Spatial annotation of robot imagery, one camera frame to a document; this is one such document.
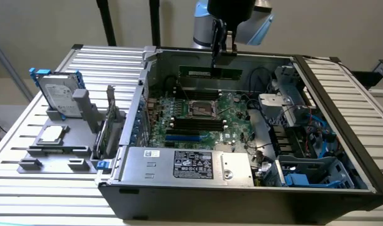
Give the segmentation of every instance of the wall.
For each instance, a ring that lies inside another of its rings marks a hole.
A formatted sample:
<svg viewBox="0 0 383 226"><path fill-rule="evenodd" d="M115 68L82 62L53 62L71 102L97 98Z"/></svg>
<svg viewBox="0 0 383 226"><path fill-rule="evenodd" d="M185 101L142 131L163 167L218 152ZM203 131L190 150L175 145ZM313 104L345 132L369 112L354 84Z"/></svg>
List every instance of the wall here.
<svg viewBox="0 0 383 226"><path fill-rule="evenodd" d="M162 0L162 45L189 47L197 0ZM259 47L241 50L339 56L355 70L383 58L383 0L273 0ZM151 45L149 0L110 0L118 44ZM74 43L106 45L94 0L0 0L0 47L19 74L57 68ZM7 73L0 67L0 77Z"/></svg>

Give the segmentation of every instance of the warning label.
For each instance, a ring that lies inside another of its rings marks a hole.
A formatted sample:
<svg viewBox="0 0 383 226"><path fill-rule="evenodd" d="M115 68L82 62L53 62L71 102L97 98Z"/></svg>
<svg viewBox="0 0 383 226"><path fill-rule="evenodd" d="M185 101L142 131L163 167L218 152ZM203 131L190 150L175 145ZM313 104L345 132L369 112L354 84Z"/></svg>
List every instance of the warning label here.
<svg viewBox="0 0 383 226"><path fill-rule="evenodd" d="M175 151L174 177L214 179L211 152Z"/></svg>

